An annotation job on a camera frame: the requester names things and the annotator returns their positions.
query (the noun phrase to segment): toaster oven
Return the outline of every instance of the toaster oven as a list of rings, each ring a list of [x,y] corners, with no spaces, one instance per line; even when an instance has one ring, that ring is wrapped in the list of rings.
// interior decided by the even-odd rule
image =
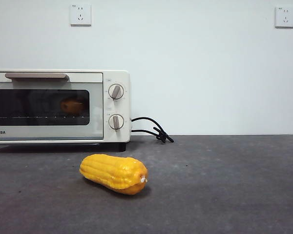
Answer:
[[[127,71],[0,70],[0,145],[130,140]]]

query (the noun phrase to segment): oven knob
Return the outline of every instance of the oven knob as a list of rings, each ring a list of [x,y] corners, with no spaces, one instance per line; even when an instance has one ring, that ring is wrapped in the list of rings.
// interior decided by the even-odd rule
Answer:
[[[120,129],[124,125],[124,119],[120,115],[112,115],[108,120],[112,129]]]
[[[121,85],[119,84],[113,84],[110,86],[108,89],[108,94],[110,95],[111,98],[115,99],[120,99],[123,94],[124,94],[124,89],[122,88]]]

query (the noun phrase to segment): wall outlet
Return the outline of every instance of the wall outlet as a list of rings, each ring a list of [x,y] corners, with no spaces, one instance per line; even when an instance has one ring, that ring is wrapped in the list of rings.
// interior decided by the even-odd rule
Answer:
[[[293,28],[293,7],[278,6],[275,8],[275,27]]]
[[[72,4],[70,6],[71,25],[91,25],[91,5]]]

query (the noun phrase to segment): power cord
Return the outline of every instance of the power cord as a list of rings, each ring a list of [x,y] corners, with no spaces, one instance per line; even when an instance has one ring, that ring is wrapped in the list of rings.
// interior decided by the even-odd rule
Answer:
[[[131,120],[131,122],[134,122],[134,121],[137,121],[137,120],[141,120],[141,119],[150,120],[153,123],[155,123],[159,127],[159,129],[156,128],[156,127],[153,127],[153,129],[155,131],[157,131],[158,134],[157,133],[154,133],[154,132],[151,132],[151,131],[148,131],[148,130],[143,130],[143,129],[131,130],[133,133],[135,133],[135,132],[149,133],[149,134],[152,134],[152,135],[156,136],[156,139],[161,140],[163,143],[166,142],[166,139],[168,139],[170,142],[174,142],[174,140],[170,136],[168,136],[168,134],[163,130],[163,128],[155,120],[153,120],[153,119],[151,119],[149,117],[138,117],[138,118],[134,118],[133,120]]]

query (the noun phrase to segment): gray surface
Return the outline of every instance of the gray surface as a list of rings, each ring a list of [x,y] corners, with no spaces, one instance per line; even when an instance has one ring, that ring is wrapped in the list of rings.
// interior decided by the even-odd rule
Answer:
[[[81,160],[133,156],[149,171],[126,196],[88,182]],[[136,136],[126,152],[0,148],[0,234],[293,234],[293,136]]]

